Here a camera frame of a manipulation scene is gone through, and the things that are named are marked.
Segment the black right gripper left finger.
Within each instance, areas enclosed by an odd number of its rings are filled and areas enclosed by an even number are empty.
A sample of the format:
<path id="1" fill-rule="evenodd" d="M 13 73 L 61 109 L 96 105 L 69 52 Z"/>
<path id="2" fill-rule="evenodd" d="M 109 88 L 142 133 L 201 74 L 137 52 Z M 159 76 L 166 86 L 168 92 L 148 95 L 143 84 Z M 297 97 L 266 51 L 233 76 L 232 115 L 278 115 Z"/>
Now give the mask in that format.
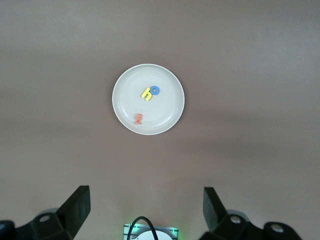
<path id="1" fill-rule="evenodd" d="M 44 212 L 16 227 L 12 220 L 0 221 L 2 240 L 73 240 L 90 214 L 90 187 L 79 186 L 55 211 Z"/>

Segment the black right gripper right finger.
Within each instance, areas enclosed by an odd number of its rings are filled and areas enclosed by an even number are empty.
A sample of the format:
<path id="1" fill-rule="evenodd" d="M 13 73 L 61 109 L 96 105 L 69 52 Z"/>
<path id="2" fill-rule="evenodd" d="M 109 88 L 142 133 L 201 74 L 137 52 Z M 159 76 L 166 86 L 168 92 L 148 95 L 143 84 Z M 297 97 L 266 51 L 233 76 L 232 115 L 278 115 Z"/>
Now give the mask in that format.
<path id="1" fill-rule="evenodd" d="M 203 215 L 208 227 L 201 240 L 300 240 L 289 225 L 269 221 L 255 226 L 240 211 L 227 210 L 213 187 L 203 189 Z"/>

